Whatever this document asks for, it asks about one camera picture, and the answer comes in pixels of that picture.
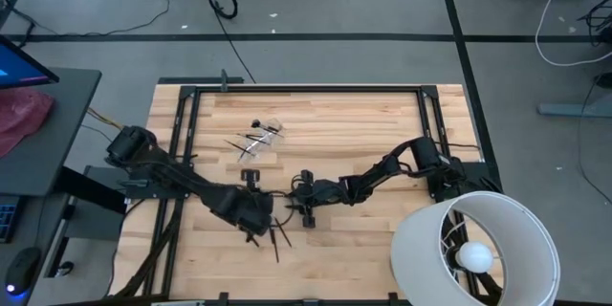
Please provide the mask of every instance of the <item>computer mouse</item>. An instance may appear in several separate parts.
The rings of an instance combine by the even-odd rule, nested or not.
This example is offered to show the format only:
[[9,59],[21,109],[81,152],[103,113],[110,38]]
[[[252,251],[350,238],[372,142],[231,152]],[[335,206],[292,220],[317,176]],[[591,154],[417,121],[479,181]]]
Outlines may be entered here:
[[40,249],[32,247],[14,257],[5,279],[5,288],[10,295],[21,295],[32,286],[40,255]]

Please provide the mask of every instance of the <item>desk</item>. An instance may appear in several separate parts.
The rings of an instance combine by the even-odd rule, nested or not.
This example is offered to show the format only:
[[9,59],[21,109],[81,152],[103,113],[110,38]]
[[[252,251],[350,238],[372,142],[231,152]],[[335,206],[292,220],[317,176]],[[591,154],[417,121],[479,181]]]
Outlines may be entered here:
[[[158,85],[147,128],[168,149],[181,85]],[[449,142],[476,144],[461,85],[437,85]],[[426,99],[429,122],[435,122]],[[183,133],[190,112],[186,107]],[[242,168],[261,171],[260,186],[289,191],[301,169],[316,179],[363,173],[401,142],[423,136],[419,100],[405,93],[274,92],[206,93],[200,97],[193,133],[194,169],[218,183],[238,183]],[[248,131],[253,119],[280,120],[284,142],[252,164],[237,163],[238,152],[225,140]],[[439,140],[437,133],[432,133]],[[180,138],[183,154],[186,138]],[[452,147],[464,162],[480,159],[476,148]],[[410,153],[402,160],[413,163]],[[316,229],[304,229],[296,214],[284,227],[293,247],[277,235],[280,263],[267,234],[261,248],[245,243],[245,234],[210,214],[199,199],[184,206],[170,299],[387,299],[399,291],[390,268],[390,242],[406,215],[433,203],[425,180],[395,177],[364,203],[315,208]],[[158,201],[146,201],[125,220],[115,260],[111,294],[125,285],[149,252]],[[285,200],[275,200],[274,215],[288,215]],[[487,242],[478,227],[469,233]],[[159,291],[165,255],[159,260],[154,292]],[[501,284],[501,265],[492,275]]]
[[[89,103],[101,77],[99,71],[52,69],[60,82],[35,86],[55,99],[54,107],[41,128],[26,137],[8,155],[0,159],[0,192],[19,193],[22,189],[46,197],[30,197],[9,244],[0,245],[0,278],[15,255],[34,245],[38,229],[38,245],[43,259],[37,267],[40,274],[44,257],[50,250],[56,229],[69,195],[56,187],[64,161],[77,135]],[[21,299],[0,293],[0,305],[26,304],[32,293]]]

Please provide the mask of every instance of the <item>black desk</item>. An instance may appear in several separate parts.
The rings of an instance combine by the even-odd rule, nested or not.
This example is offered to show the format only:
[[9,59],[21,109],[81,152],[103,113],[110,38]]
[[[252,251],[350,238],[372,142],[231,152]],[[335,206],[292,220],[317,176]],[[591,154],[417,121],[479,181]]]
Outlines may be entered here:
[[[74,69],[53,69],[53,72],[60,77],[59,83],[35,87],[55,99],[49,117],[39,131],[24,138],[12,152],[0,158],[0,192],[18,193],[28,188],[33,191],[31,194],[48,194],[44,198],[28,199],[11,242],[0,245],[0,281],[3,286],[6,269],[15,255],[34,245],[39,216],[37,246],[42,250],[43,258],[47,256],[70,194],[75,195],[65,190],[70,187],[62,177],[68,170],[63,165],[96,92],[101,73]],[[41,259],[36,275],[39,275],[43,262]],[[25,305],[31,294],[32,290],[22,298],[15,298],[0,292],[0,305]]]

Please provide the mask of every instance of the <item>clear plastic object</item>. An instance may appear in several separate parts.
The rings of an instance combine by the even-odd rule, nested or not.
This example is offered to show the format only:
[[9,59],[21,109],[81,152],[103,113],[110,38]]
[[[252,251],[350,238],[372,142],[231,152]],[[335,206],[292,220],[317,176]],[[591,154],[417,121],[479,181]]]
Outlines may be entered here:
[[271,150],[285,138],[285,130],[280,120],[253,120],[248,133],[236,134],[238,142],[228,142],[239,152],[238,163],[248,164],[259,157],[261,152]]

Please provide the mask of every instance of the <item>keyboard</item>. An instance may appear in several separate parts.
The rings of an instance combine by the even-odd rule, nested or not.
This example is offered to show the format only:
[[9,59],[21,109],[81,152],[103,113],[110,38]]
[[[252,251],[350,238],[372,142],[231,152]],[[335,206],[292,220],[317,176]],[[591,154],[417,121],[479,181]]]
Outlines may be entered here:
[[26,197],[0,195],[0,244],[8,244],[15,232]]

